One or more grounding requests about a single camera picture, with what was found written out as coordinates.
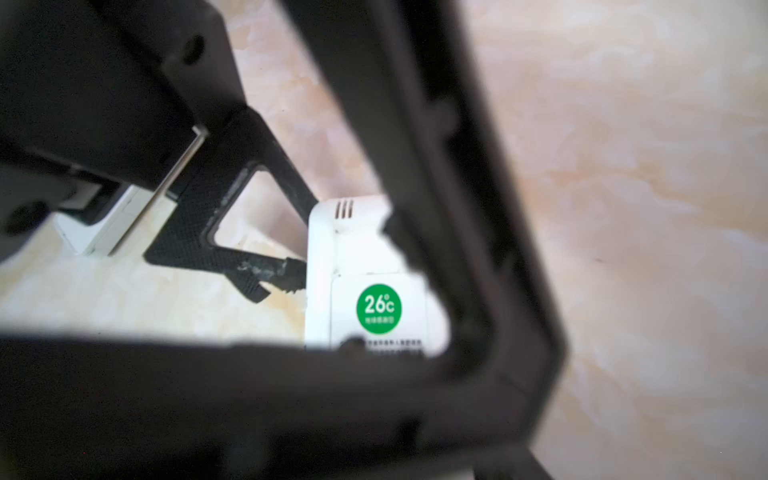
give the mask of marble wall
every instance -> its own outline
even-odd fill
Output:
[[[278,6],[216,3],[250,104],[318,197],[379,191]],[[768,4],[462,7],[571,341],[536,455],[564,480],[765,478]],[[217,239],[300,255],[285,232],[301,226],[257,208],[279,200],[264,181]],[[71,257],[47,226],[0,266],[3,325],[299,342],[301,293],[254,306],[224,279],[138,260],[171,208],[158,205],[117,256],[95,262]]]

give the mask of black mounting bracket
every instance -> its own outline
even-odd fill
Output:
[[[200,148],[186,170],[194,173],[178,194],[176,210],[144,253],[154,265],[222,273],[249,300],[270,293],[260,282],[294,292],[305,288],[306,263],[216,245],[214,234],[257,171],[270,173],[306,223],[317,199],[262,117],[244,108]]]

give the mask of white plastic casing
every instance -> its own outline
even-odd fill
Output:
[[[54,225],[75,254],[106,257],[131,228],[151,198],[151,191],[131,185],[98,223],[88,226],[67,215],[55,214]]]
[[[421,273],[382,233],[391,207],[387,197],[354,197],[318,203],[310,214],[304,344],[335,349],[362,337],[382,353],[420,349],[437,356],[450,340],[441,303]],[[361,293],[385,284],[399,295],[402,316],[388,333],[370,333],[357,316]]]

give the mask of screw hole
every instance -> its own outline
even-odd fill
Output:
[[[5,221],[5,234],[15,237],[34,230],[43,223],[48,213],[48,205],[41,200],[23,204],[8,216]]]
[[[203,40],[203,37],[201,35],[195,35],[184,44],[181,58],[186,65],[193,65],[200,60],[201,56],[203,56],[203,50],[205,50],[205,41]]]

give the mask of black plastic bracket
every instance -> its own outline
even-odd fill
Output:
[[[260,282],[287,292],[305,288],[304,261],[220,247],[214,241],[219,223],[257,171],[273,176],[305,223],[317,203],[262,117],[250,108],[235,114],[203,144],[187,169],[194,175],[144,259],[154,265],[222,273],[255,303],[270,294]]]

